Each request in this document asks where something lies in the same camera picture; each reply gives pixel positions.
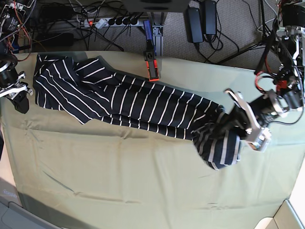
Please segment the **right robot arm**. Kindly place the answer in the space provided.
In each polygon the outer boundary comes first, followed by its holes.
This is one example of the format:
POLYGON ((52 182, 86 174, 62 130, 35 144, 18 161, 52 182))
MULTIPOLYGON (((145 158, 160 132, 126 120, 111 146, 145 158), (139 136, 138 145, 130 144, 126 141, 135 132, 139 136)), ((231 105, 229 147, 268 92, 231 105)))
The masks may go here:
POLYGON ((32 89, 21 81, 26 77, 24 71, 18 73, 17 64, 21 61, 13 53, 13 43, 18 39, 20 31, 28 38, 32 48, 32 40, 26 29, 26 24, 36 6, 35 0, 2 0, 0 2, 0 96, 5 97, 14 105, 19 113, 29 110, 27 95, 32 95, 32 89))

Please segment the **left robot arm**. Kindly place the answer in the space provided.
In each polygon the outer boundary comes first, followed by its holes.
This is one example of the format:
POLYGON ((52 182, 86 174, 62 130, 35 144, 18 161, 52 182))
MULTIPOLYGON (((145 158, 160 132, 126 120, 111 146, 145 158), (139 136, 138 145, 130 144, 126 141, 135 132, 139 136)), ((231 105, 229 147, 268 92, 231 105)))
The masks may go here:
POLYGON ((246 102, 240 92, 226 89, 235 105, 217 125, 216 135, 233 130, 255 151, 271 140, 270 124, 290 111, 305 112, 305 2, 281 0, 260 62, 255 87, 262 94, 246 102))

